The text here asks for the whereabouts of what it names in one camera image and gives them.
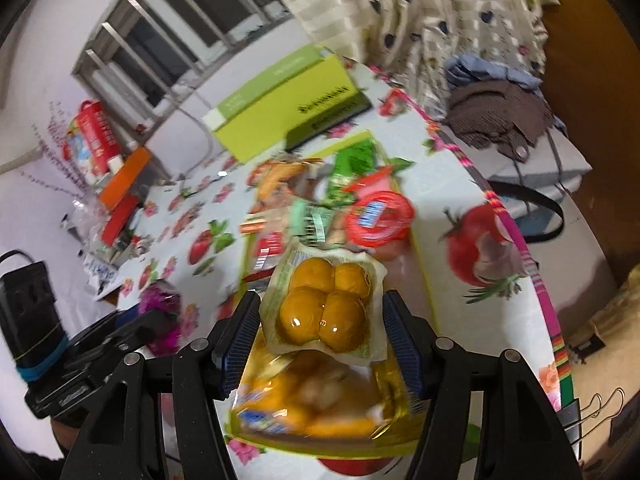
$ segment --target wooden panel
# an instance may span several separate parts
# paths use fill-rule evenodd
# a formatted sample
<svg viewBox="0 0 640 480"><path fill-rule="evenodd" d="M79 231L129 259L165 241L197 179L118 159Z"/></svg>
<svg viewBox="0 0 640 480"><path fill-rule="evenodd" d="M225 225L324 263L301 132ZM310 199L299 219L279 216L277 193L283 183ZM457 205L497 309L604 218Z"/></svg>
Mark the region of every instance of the wooden panel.
<svg viewBox="0 0 640 480"><path fill-rule="evenodd" d="M621 283L640 262L640 52L607 0L560 2L543 92L593 166L575 201Z"/></svg>

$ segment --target blue heart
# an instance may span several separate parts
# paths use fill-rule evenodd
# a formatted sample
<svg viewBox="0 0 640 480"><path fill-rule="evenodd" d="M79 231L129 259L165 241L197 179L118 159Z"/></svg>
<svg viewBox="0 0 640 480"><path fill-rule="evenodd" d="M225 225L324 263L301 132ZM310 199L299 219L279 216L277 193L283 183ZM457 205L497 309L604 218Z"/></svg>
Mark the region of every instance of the blue heart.
<svg viewBox="0 0 640 480"><path fill-rule="evenodd" d="M488 10L487 12L480 13L480 19L483 20L485 23L489 23L493 18L494 18L494 14L490 10Z"/></svg>

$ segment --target blue band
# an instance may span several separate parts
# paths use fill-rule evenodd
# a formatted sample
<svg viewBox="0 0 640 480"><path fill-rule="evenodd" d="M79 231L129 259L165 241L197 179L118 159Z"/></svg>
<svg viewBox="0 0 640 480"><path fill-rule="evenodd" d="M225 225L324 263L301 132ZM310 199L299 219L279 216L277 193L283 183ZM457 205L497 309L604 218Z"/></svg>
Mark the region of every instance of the blue band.
<svg viewBox="0 0 640 480"><path fill-rule="evenodd" d="M69 339L65 334L56 349L51 354L49 354L49 356L40 364L34 366L33 368L15 367L15 369L18 370L20 377L22 377L26 382L33 383L33 381L41 378L44 373L49 370L49 368L51 368L58 359L60 359L68 346Z"/></svg>

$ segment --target blue gripper pad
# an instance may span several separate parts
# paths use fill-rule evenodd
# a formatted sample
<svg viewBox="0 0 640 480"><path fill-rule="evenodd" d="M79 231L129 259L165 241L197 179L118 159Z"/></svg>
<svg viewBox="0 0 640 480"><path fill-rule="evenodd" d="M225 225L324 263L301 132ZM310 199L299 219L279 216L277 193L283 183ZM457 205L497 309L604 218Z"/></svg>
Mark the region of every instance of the blue gripper pad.
<svg viewBox="0 0 640 480"><path fill-rule="evenodd" d="M225 398L240 384L260 327L259 307L260 296L252 291L246 292L213 349L211 359L224 372L222 389Z"/></svg>
<svg viewBox="0 0 640 480"><path fill-rule="evenodd" d="M425 319L412 316L396 290L382 297L382 317L405 384L419 399L425 399L422 377L435 332Z"/></svg>

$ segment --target purple wrapper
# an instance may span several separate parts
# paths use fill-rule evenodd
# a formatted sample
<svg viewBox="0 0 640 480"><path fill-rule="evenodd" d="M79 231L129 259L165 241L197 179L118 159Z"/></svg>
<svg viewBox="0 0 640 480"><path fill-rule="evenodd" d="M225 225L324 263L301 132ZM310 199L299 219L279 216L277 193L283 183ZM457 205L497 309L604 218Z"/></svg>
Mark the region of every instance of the purple wrapper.
<svg viewBox="0 0 640 480"><path fill-rule="evenodd" d="M147 347L156 357L175 354L180 348L180 293L165 280L157 280L149 285L140 296L138 315L150 310L162 310L175 314L175 327L163 336L149 343Z"/></svg>

